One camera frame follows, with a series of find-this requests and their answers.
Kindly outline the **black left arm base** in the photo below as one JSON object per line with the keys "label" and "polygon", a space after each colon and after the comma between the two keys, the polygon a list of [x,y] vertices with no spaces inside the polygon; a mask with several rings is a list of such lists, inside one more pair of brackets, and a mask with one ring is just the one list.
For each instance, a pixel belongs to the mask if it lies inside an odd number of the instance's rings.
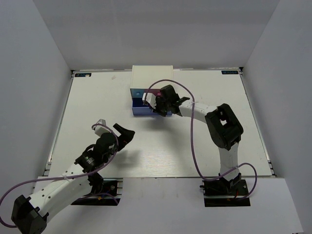
{"label": "black left arm base", "polygon": [[74,201],[77,206],[117,206],[122,195],[122,179],[105,179],[93,186],[91,192]]}

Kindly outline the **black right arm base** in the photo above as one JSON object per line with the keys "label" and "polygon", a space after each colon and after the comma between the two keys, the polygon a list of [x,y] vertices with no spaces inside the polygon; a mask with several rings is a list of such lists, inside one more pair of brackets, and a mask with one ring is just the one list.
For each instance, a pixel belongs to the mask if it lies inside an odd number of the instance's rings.
{"label": "black right arm base", "polygon": [[205,207],[250,207],[250,199],[246,196],[249,191],[246,180],[240,180],[229,191],[219,180],[202,181],[199,186],[203,191]]}

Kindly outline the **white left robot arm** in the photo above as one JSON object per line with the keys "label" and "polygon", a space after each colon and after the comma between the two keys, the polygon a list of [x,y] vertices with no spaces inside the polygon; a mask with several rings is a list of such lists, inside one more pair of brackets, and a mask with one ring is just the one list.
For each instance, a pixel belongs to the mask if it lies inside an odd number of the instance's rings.
{"label": "white left robot arm", "polygon": [[54,178],[41,190],[15,200],[11,219],[21,233],[40,234],[56,214],[76,200],[107,191],[98,172],[132,141],[135,132],[117,123],[113,128],[119,136],[101,122],[92,128],[99,138],[86,147],[59,179]]}

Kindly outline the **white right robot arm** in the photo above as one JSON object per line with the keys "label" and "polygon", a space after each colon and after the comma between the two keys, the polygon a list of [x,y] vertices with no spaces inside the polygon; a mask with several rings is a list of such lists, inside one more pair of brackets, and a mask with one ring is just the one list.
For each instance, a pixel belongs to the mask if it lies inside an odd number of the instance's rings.
{"label": "white right robot arm", "polygon": [[171,112],[206,123],[211,139],[219,149],[221,191],[230,195],[237,190],[238,182],[241,180],[238,146],[243,127],[228,104],[209,106],[195,103],[188,97],[179,97],[172,85],[161,88],[160,96],[144,94],[142,99],[146,100],[154,113],[163,117]]}

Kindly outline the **wide blue drawer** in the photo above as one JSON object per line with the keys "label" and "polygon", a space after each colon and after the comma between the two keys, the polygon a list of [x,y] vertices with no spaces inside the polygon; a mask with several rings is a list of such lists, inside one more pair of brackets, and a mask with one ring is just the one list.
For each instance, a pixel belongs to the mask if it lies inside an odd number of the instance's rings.
{"label": "wide blue drawer", "polygon": [[141,97],[132,98],[132,112],[133,116],[142,117],[142,116],[158,116],[157,113],[152,112],[152,110],[143,104]]}

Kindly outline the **small light blue drawer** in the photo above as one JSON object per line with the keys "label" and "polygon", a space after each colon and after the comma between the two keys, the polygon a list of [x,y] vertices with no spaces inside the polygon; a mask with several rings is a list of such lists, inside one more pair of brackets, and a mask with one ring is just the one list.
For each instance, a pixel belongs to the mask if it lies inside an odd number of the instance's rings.
{"label": "small light blue drawer", "polygon": [[130,93],[132,98],[142,98],[147,89],[131,88]]}

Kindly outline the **white drawer cabinet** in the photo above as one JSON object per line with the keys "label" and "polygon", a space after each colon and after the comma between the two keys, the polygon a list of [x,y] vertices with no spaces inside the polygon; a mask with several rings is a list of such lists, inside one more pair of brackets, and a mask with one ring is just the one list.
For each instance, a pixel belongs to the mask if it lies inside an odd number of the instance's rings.
{"label": "white drawer cabinet", "polygon": [[161,79],[173,79],[172,65],[133,65],[131,89],[147,89]]}

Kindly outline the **pink drawer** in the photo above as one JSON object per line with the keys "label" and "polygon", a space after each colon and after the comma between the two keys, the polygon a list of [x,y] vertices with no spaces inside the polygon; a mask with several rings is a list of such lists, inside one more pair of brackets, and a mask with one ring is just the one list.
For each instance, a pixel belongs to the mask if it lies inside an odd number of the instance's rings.
{"label": "pink drawer", "polygon": [[152,89],[145,89],[144,92],[145,92],[145,93],[149,93],[149,94],[153,94],[153,95],[155,95],[156,97],[161,96],[160,89],[154,89],[154,88],[152,88]]}

